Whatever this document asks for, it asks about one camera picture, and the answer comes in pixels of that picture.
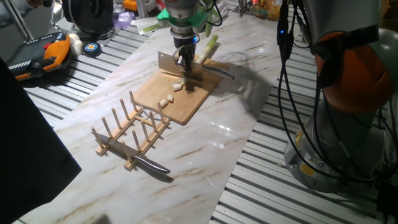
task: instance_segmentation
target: metal grating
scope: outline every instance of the metal grating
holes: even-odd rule
[[[309,50],[294,47],[287,71],[298,112],[306,122],[315,100],[314,57]],[[285,88],[283,84],[282,107],[294,134],[300,126]],[[276,84],[209,223],[380,223],[376,189],[365,186],[357,195],[316,192],[287,170],[284,149],[289,140],[280,118],[277,89]],[[376,118],[373,125],[378,125]]]
[[[137,27],[129,26],[120,30],[102,48],[100,56],[74,57],[66,69],[27,80],[21,85],[54,128],[149,36],[150,34],[139,35]]]

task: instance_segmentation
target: knife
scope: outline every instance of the knife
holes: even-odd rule
[[[175,61],[174,61],[175,58],[173,56],[168,55],[163,52],[158,52],[157,54],[158,54],[160,69],[177,74],[180,77],[183,76],[183,72],[175,64]],[[229,79],[235,80],[235,77],[232,74],[230,74],[229,71],[227,71],[225,69],[217,68],[217,67],[213,67],[213,66],[209,66],[209,65],[201,65],[201,66],[202,66],[203,70],[208,73],[217,75],[222,78],[229,78]]]
[[[98,134],[98,136],[99,136],[99,139],[101,140],[101,142],[105,146],[109,146],[112,149],[115,149],[115,150],[117,150],[117,151],[119,151],[119,152],[124,154],[123,145],[120,142],[115,141],[115,140],[113,140],[113,139],[111,139],[111,138],[109,138],[109,137],[107,137],[107,136],[105,136],[103,134]],[[137,159],[137,161],[140,162],[142,165],[144,165],[144,166],[146,166],[146,167],[148,167],[148,168],[150,168],[150,169],[152,169],[152,170],[154,170],[156,172],[160,172],[162,174],[169,174],[170,173],[170,170],[168,168],[166,168],[166,167],[164,167],[164,166],[162,166],[162,165],[160,165],[160,164],[158,164],[158,163],[156,163],[156,162],[154,162],[154,161],[152,161],[152,160],[150,160],[148,158],[143,157],[142,153],[138,152],[137,150],[135,150],[135,149],[133,149],[133,148],[131,148],[129,146],[126,146],[126,147],[130,151],[131,156],[133,158]]]

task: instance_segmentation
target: purple object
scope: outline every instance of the purple object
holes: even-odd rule
[[[112,20],[115,27],[126,29],[132,20],[136,20],[136,16],[133,12],[114,13]]]

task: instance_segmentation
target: marble countertop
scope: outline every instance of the marble countertop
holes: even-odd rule
[[[128,172],[124,159],[97,156],[91,134],[106,134],[101,117],[116,128],[111,108],[124,117],[119,99],[132,110],[135,92],[158,69],[157,52],[175,50],[169,29],[156,31],[88,98],[55,128],[82,171],[52,202],[24,215],[26,223],[208,223],[218,199],[280,70],[276,22],[230,13],[215,27],[221,44],[213,60],[233,64],[236,80],[223,80],[198,112],[181,126],[171,122],[146,156],[169,168],[168,177],[138,167]],[[201,35],[197,52],[209,38]],[[135,146],[131,130],[144,139],[141,125],[119,140]]]

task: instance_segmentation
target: knife handle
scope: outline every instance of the knife handle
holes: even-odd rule
[[[169,174],[170,170],[148,158],[143,158],[143,157],[139,157],[139,156],[134,156],[135,159],[137,159],[138,162],[140,162],[141,164],[143,164],[144,166],[156,171],[156,172],[160,172],[162,174]]]

